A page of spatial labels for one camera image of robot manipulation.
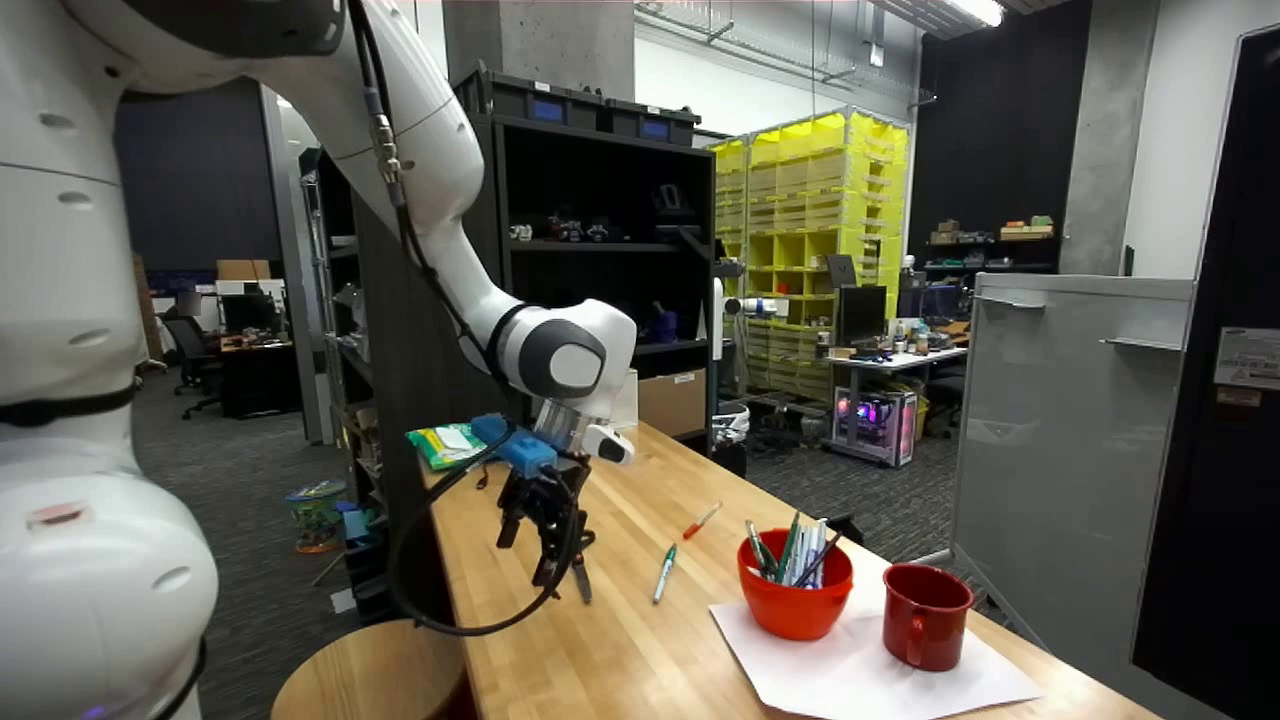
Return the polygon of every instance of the floor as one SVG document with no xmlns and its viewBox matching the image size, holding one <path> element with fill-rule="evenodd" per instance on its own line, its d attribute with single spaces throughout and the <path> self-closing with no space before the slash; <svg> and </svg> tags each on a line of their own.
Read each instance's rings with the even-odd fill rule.
<svg viewBox="0 0 1280 720">
<path fill-rule="evenodd" d="M 179 419 L 193 397 L 173 397 L 175 377 L 150 377 L 138 397 L 138 454 L 144 471 L 175 491 L 220 566 L 220 606 L 209 629 L 199 682 L 206 718 L 260 720 L 288 674 L 360 621 L 338 618 L 329 593 L 345 574 L 329 558 L 291 549 L 288 491 L 342 479 L 338 450 L 306 444 L 288 417 L 228 419 L 217 410 Z M 950 543 L 951 442 L 930 442 L 908 470 L 871 470 L 816 450 L 822 430 L 759 430 L 749 479 L 814 517 L 853 517 L 866 543 L 913 561 Z"/>
</svg>

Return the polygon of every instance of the light fixture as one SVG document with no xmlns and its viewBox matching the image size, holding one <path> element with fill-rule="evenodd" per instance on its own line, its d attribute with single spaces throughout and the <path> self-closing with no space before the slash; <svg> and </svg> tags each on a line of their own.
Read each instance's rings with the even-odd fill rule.
<svg viewBox="0 0 1280 720">
<path fill-rule="evenodd" d="M 992 28 L 1006 19 L 1006 6 L 996 0 L 945 0 L 945 6 Z"/>
<path fill-rule="evenodd" d="M 871 56 L 868 56 L 871 68 L 886 68 L 886 7 L 871 6 Z"/>
</svg>

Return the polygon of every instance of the shelving unit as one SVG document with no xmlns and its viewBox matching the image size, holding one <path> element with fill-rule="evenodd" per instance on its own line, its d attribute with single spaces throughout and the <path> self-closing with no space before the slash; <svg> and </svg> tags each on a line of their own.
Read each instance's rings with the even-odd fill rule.
<svg viewBox="0 0 1280 720">
<path fill-rule="evenodd" d="M 749 274 L 728 285 L 749 314 L 749 393 L 829 410 L 831 373 L 816 330 L 838 319 L 831 256 L 853 256 L 858 285 L 886 285 L 898 308 L 904 261 L 908 134 L 862 111 L 829 111 L 718 146 L 721 240 Z"/>
<path fill-rule="evenodd" d="M 360 300 L 360 245 L 347 180 L 326 152 L 306 162 L 309 236 L 322 280 L 326 377 L 338 444 L 347 450 L 347 479 L 360 506 L 376 506 L 376 413 Z"/>
<path fill-rule="evenodd" d="M 383 444 L 376 413 L 376 373 L 370 360 L 370 319 L 364 319 L 364 268 L 356 240 L 352 188 L 326 152 L 309 152 L 302 166 L 309 200 L 311 265 L 322 285 L 322 338 L 326 354 L 318 373 L 326 373 L 329 402 L 322 413 L 333 417 L 333 444 L 347 454 L 347 495 L 373 517 L 373 537 L 345 543 L 345 569 L 356 588 L 356 614 L 373 626 L 391 614 L 381 586 L 387 549 L 381 526 L 387 517 L 383 500 Z"/>
<path fill-rule="evenodd" d="M 703 373 L 712 393 L 718 167 L 692 149 L 698 116 L 496 73 L 471 73 L 458 97 L 489 162 L 469 234 L 494 277 L 527 304 L 624 308 L 640 379 Z"/>
</svg>

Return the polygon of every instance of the cardboard box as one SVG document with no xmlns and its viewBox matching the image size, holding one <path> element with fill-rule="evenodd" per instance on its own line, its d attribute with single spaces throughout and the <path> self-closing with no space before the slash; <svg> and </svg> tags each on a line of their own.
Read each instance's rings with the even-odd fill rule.
<svg viewBox="0 0 1280 720">
<path fill-rule="evenodd" d="M 640 419 L 667 438 L 708 434 L 708 379 L 703 373 L 640 379 Z"/>
<path fill-rule="evenodd" d="M 269 261 L 217 261 L 217 280 L 271 280 Z"/>
</svg>

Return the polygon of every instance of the wooden stool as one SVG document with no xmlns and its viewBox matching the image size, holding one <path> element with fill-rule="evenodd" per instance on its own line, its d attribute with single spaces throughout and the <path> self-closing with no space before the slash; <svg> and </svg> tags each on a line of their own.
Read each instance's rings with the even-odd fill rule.
<svg viewBox="0 0 1280 720">
<path fill-rule="evenodd" d="M 464 694 L 464 647 L 413 621 L 370 626 L 311 652 L 271 720 L 423 720 Z"/>
</svg>

